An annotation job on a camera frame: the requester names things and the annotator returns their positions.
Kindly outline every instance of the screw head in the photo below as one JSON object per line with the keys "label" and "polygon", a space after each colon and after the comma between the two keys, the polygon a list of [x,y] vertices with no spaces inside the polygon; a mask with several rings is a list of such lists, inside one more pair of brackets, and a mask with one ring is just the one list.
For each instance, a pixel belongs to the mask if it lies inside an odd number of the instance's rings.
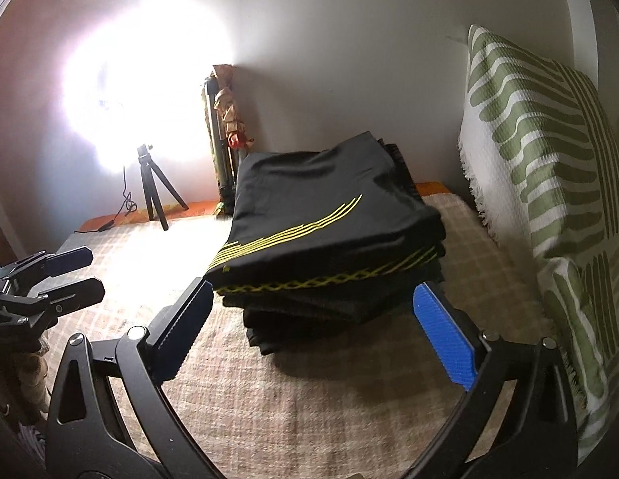
{"label": "screw head", "polygon": [[84,336],[82,333],[74,333],[74,335],[70,337],[70,345],[79,345],[83,342],[83,339]]}
{"label": "screw head", "polygon": [[556,341],[553,338],[551,338],[550,336],[546,336],[543,339],[543,345],[547,349],[556,349],[556,347],[558,347],[558,344],[556,344]]}
{"label": "screw head", "polygon": [[492,329],[484,329],[483,338],[487,342],[496,342],[496,340],[500,338],[500,334],[497,331],[494,331]]}
{"label": "screw head", "polygon": [[127,330],[127,337],[130,340],[139,340],[145,336],[145,328],[143,326],[134,326]]}

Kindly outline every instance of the black mini tripod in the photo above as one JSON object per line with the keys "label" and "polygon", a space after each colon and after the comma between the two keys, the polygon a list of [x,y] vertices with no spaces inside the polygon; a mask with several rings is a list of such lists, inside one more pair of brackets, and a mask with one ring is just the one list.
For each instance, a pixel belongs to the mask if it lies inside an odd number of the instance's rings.
{"label": "black mini tripod", "polygon": [[168,221],[165,219],[165,212],[163,211],[163,206],[161,205],[161,201],[159,199],[159,193],[156,190],[156,184],[154,183],[154,176],[152,176],[152,171],[156,173],[156,176],[159,177],[159,180],[163,182],[166,189],[170,191],[170,194],[176,198],[179,202],[179,205],[183,207],[186,211],[189,209],[186,202],[181,198],[177,190],[174,189],[174,186],[170,183],[168,178],[163,174],[161,168],[157,166],[154,160],[152,160],[152,156],[150,155],[150,150],[152,149],[151,145],[140,145],[136,148],[136,152],[139,155],[139,164],[141,164],[141,182],[143,182],[143,194],[145,195],[145,205],[148,208],[148,217],[150,221],[154,219],[154,209],[152,208],[152,202],[154,202],[154,207],[156,208],[156,213],[161,221],[161,226],[163,230],[168,230],[170,228],[168,226]]}

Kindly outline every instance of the green and white striped blanket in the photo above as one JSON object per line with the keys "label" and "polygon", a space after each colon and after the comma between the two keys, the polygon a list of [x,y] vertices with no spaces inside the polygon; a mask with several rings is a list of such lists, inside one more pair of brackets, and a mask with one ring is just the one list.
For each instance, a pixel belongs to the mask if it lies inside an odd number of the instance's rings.
{"label": "green and white striped blanket", "polygon": [[459,146],[485,224],[535,281],[556,327],[582,402],[583,459],[619,408],[619,153],[611,126],[585,75],[473,26]]}

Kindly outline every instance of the stack of folded clothes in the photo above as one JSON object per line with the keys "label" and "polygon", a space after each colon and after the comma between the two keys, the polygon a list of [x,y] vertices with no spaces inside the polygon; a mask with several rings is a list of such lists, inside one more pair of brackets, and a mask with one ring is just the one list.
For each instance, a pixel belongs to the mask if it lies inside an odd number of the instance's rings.
{"label": "stack of folded clothes", "polygon": [[409,304],[442,280],[444,238],[396,145],[366,132],[320,153],[250,154],[205,278],[269,354]]}

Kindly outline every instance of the bed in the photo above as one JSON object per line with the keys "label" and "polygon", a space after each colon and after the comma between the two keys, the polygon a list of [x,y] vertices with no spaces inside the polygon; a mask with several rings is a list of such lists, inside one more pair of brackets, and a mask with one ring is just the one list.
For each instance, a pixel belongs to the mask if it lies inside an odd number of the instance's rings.
{"label": "bed", "polygon": [[[425,196],[447,230],[441,260],[451,303],[480,328],[535,344],[554,330],[534,291],[461,198],[434,187]],[[87,245],[93,264],[49,279],[32,293],[87,276],[102,279],[99,305],[61,318],[49,332],[52,388],[66,341],[118,337],[147,324],[202,276],[225,241],[228,220],[200,216],[72,234],[61,250]],[[139,451],[152,456],[122,385],[114,383],[123,419]],[[249,347],[240,310],[215,297],[175,380],[163,386],[203,451],[228,478],[398,477],[418,458],[462,395],[408,310],[394,311],[345,334],[262,357]],[[505,387],[474,456],[495,436],[507,405]]]}

